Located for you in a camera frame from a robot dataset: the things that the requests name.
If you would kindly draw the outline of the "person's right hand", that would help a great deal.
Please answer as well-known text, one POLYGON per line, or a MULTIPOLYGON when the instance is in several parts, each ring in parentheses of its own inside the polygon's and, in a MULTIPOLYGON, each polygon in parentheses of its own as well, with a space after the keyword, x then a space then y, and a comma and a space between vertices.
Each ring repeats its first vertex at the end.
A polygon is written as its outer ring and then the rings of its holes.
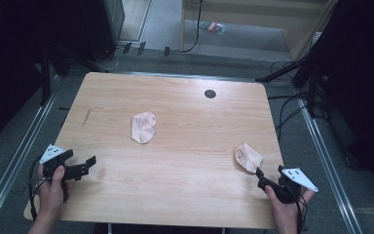
POLYGON ((271 186, 267 185, 265 187, 265 193, 272 207, 276 227, 278 225, 296 225, 298 227, 299 221, 302 219, 302 213, 306 210, 307 204, 315 196, 314 191, 307 189, 301 195, 298 204, 284 204, 279 201, 271 186))

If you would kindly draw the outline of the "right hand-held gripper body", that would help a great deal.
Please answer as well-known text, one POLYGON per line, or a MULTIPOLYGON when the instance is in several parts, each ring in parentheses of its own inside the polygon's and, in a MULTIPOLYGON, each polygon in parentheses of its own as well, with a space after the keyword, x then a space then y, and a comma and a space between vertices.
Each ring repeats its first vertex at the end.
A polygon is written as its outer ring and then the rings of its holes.
POLYGON ((279 165, 278 171, 280 173, 279 181, 273 182, 263 177, 263 186, 271 186, 280 202, 284 204, 296 203, 303 187, 318 192, 318 187, 299 168, 287 169, 279 165))

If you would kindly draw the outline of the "pink sock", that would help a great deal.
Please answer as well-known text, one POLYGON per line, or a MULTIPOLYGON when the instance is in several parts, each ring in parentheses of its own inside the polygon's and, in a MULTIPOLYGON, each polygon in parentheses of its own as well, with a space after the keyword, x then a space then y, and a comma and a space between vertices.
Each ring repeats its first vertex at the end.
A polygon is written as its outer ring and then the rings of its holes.
POLYGON ((156 117, 151 112, 143 112, 131 118, 131 138, 140 144, 148 143, 155 135, 156 117))
POLYGON ((261 166, 263 156, 244 142, 235 150, 235 159, 246 171, 255 174, 261 166))

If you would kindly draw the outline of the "beige wooden platform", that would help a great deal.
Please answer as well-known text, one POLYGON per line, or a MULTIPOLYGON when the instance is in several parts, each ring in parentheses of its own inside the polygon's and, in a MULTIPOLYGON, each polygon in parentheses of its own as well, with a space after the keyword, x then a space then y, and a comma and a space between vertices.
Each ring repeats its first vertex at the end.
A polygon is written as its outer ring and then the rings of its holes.
POLYGON ((181 40, 186 20, 272 27, 282 35, 293 60, 309 50, 314 35, 324 29, 338 0, 182 0, 181 40))

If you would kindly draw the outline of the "black metal stand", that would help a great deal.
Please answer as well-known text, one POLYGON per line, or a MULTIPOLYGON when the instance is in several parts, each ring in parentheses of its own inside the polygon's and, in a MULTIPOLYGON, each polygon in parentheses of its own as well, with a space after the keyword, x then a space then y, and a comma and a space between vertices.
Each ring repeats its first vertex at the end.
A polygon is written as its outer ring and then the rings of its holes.
POLYGON ((49 68, 48 47, 44 46, 41 53, 41 78, 42 78, 42 99, 44 105, 51 96, 51 80, 49 68))
POLYGON ((312 118, 316 118, 315 97, 318 79, 321 74, 321 63, 318 61, 318 51, 316 49, 311 49, 300 59, 291 62, 289 65, 272 74, 256 78, 255 81, 270 82, 295 69, 297 69, 297 72, 292 78, 292 85, 294 88, 302 88, 306 82, 309 83, 307 110, 312 118))

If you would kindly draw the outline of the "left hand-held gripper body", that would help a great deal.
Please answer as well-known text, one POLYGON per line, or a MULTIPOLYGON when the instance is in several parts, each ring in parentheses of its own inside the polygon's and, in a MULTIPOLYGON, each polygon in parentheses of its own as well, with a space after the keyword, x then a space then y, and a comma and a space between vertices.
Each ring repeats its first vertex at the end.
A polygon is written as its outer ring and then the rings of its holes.
POLYGON ((63 180, 80 180, 81 172, 88 171, 89 168, 84 164, 67 166, 65 162, 73 156, 72 149, 63 149, 50 144, 42 155, 39 163, 43 166, 43 177, 52 178, 58 166, 64 167, 63 180))

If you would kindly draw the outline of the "person's left hand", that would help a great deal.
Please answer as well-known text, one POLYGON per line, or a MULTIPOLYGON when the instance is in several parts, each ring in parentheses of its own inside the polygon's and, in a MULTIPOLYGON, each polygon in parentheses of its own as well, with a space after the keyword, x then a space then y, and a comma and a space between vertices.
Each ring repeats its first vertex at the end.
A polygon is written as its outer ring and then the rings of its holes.
POLYGON ((39 216, 58 220, 63 213, 64 194, 70 195, 72 184, 63 181, 65 168, 58 166, 53 174, 52 181, 45 181, 39 188, 40 211, 39 216))

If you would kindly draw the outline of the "colourful flat packet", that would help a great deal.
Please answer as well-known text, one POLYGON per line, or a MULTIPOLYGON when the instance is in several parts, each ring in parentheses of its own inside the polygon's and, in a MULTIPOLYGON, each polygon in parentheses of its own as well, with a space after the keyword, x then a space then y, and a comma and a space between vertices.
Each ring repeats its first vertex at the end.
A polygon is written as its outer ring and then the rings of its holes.
POLYGON ((219 35, 222 35, 225 32, 225 25, 214 21, 201 21, 199 27, 219 35))

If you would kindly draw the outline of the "aluminium floor rail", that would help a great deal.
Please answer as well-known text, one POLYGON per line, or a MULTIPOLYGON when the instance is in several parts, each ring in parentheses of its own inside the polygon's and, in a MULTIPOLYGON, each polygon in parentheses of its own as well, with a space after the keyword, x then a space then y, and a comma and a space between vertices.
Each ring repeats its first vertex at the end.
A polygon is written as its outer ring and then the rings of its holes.
POLYGON ((345 222, 348 233, 363 234, 363 230, 357 219, 355 209, 333 164, 331 155, 318 128, 317 121, 310 116, 307 110, 307 103, 304 100, 299 99, 298 105, 302 108, 303 118, 314 142, 318 157, 322 164, 324 173, 326 174, 339 212, 345 222))
POLYGON ((31 124, 29 125, 26 133, 24 134, 21 142, 19 143, 17 150, 13 153, 7 169, 5 170, 0 179, 0 209, 3 206, 11 190, 11 187, 13 186, 19 174, 21 166, 23 165, 30 151, 30 148, 32 147, 35 138, 38 136, 44 124, 44 121, 47 119, 47 116, 51 111, 51 108, 55 102, 58 89, 63 82, 63 77, 55 75, 53 78, 50 79, 50 82, 50 87, 53 89, 53 91, 50 94, 50 97, 37 110, 37 113, 35 114, 31 124))

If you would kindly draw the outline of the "black cabinet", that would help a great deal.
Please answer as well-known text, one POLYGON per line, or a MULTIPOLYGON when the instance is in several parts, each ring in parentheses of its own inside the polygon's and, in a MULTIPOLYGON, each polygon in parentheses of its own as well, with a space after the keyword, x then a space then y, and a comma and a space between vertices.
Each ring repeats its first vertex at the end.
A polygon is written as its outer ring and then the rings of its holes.
POLYGON ((100 61, 112 53, 118 43, 125 20, 122 0, 81 0, 91 59, 100 61))

